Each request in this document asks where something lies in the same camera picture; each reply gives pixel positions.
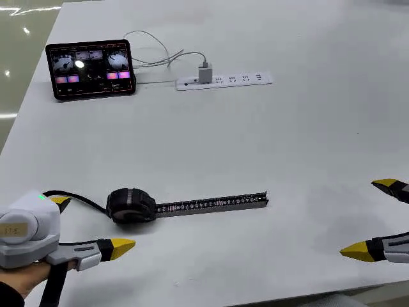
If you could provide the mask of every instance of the measuring tape blade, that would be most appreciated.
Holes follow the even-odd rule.
[[[161,203],[156,207],[156,217],[186,216],[189,214],[263,208],[267,206],[267,203],[267,192]]]

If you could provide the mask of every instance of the reflective floor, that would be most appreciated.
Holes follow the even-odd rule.
[[[0,149],[19,111],[62,3],[62,0],[0,0]],[[408,295],[409,282],[363,292],[355,298],[374,307],[399,307],[409,305]],[[297,304],[291,300],[263,306]]]

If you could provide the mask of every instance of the table surface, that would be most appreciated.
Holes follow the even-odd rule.
[[[101,204],[120,187],[158,202],[264,190],[270,198],[265,209],[127,229],[73,202],[61,217],[63,242],[127,237],[137,246],[71,272],[61,306],[228,306],[408,279],[405,264],[339,254],[409,229],[409,205],[370,185],[409,178],[408,17],[398,0],[65,4],[49,43],[144,29],[171,52],[204,52],[215,74],[269,70],[275,83],[142,85],[131,97],[58,104],[42,54],[0,156],[3,205],[32,188]],[[129,40],[134,55],[162,54],[145,37]],[[186,57],[146,75],[186,77],[198,63]]]

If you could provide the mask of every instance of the tablet screen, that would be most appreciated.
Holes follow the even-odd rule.
[[[134,89],[125,42],[50,45],[51,77],[59,97],[103,95]]]

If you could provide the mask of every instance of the power strip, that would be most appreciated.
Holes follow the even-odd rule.
[[[215,75],[212,83],[200,84],[197,77],[180,78],[176,80],[178,91],[203,90],[206,88],[229,88],[233,86],[272,84],[273,78],[269,72],[252,72],[235,75]]]

